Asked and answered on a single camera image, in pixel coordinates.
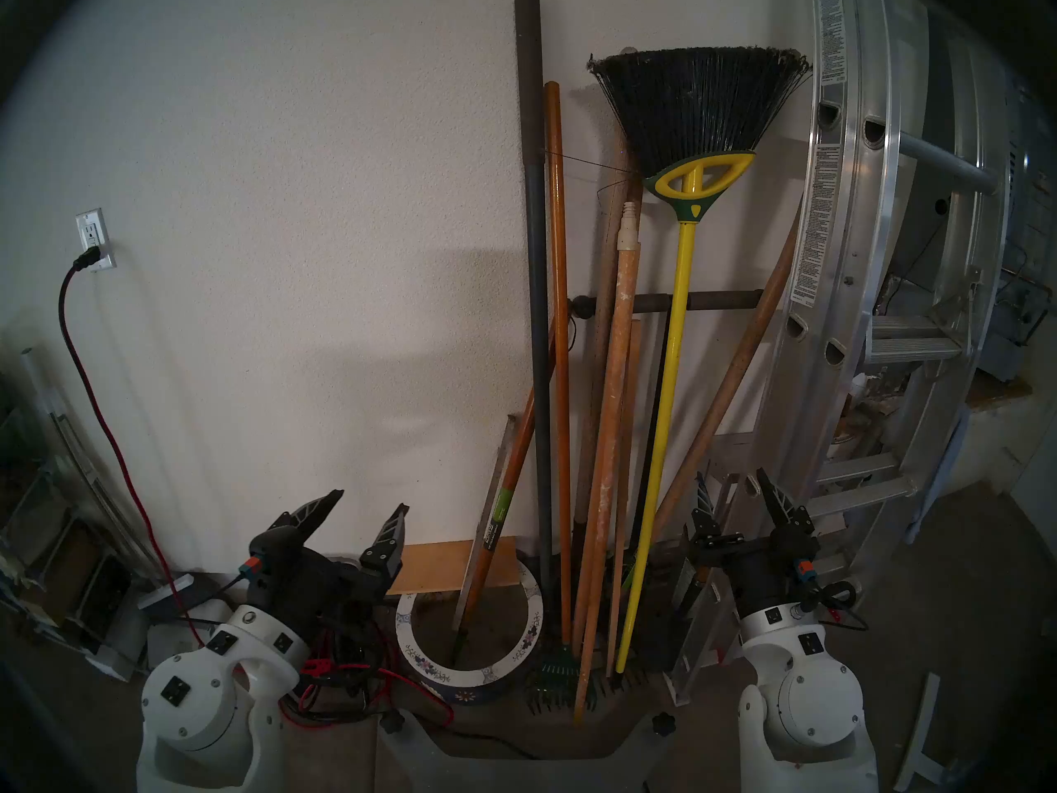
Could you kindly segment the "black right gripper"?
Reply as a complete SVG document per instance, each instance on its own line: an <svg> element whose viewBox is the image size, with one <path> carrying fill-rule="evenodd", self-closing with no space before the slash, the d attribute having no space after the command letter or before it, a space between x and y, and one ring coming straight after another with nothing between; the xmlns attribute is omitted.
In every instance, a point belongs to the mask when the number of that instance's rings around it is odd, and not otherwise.
<svg viewBox="0 0 1057 793"><path fill-rule="evenodd" d="M774 525L790 525L796 531L774 531L752 540L740 534L720 536L722 529L716 521L706 476L696 474L689 558L696 567L718 568L725 573L742 620L789 603L811 603L817 587L813 560L821 548L812 536L815 525L806 506L794 504L764 468L757 468L756 480Z"/></svg>

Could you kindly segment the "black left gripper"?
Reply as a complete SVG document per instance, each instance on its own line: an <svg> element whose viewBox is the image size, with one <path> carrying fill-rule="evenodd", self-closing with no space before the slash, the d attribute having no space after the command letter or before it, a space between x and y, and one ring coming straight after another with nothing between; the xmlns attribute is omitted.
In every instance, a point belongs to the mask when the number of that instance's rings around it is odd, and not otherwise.
<svg viewBox="0 0 1057 793"><path fill-rule="evenodd" d="M246 604L296 634L315 634L347 602L378 603L402 569L410 510L403 503L381 525L358 563L332 560L305 547L342 496L344 488L333 488L284 512L251 540L249 557L259 563L251 566Z"/></svg>

